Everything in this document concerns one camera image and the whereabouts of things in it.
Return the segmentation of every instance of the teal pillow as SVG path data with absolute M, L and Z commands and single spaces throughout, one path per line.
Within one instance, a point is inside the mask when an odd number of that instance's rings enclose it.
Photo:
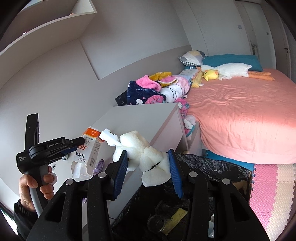
M 252 68 L 251 71 L 259 71 L 262 72 L 263 68 L 259 63 L 257 57 L 255 55 L 236 55 L 236 54 L 223 54 L 223 55 L 213 55 L 205 57 L 202 60 L 203 64 L 209 65 L 211 67 L 217 67 L 222 64 L 230 64 L 230 63 L 243 63 L 250 64 Z

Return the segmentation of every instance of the pink foam mat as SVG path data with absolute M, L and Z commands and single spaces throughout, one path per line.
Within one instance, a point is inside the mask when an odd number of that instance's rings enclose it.
M 276 195 L 277 166 L 257 164 L 254 170 L 250 207 L 266 229 Z

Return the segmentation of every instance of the pink bedsheet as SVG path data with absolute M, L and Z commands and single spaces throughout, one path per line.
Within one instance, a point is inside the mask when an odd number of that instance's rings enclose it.
M 274 81 L 234 77 L 191 88 L 188 114 L 212 152 L 257 164 L 296 163 L 296 84 L 278 70 Z

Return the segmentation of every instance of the yellow ruler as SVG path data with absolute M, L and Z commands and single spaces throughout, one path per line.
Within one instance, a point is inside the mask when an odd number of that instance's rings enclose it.
M 184 218 L 184 216 L 187 214 L 188 212 L 185 211 L 182 208 L 179 208 L 175 214 L 170 218 L 170 220 L 166 223 L 164 229 L 162 230 L 162 232 L 165 235 L 168 235 L 170 233 L 170 231 L 173 230 L 174 227 L 177 226 L 177 224 L 181 221 L 182 218 Z

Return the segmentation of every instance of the electrical outlet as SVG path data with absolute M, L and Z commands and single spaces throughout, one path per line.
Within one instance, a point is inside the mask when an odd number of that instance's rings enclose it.
M 115 98 L 115 101 L 118 104 L 118 106 L 126 105 L 128 103 L 128 100 L 126 97 L 127 92 L 128 91 L 126 90 L 121 95 L 119 95 L 118 97 Z

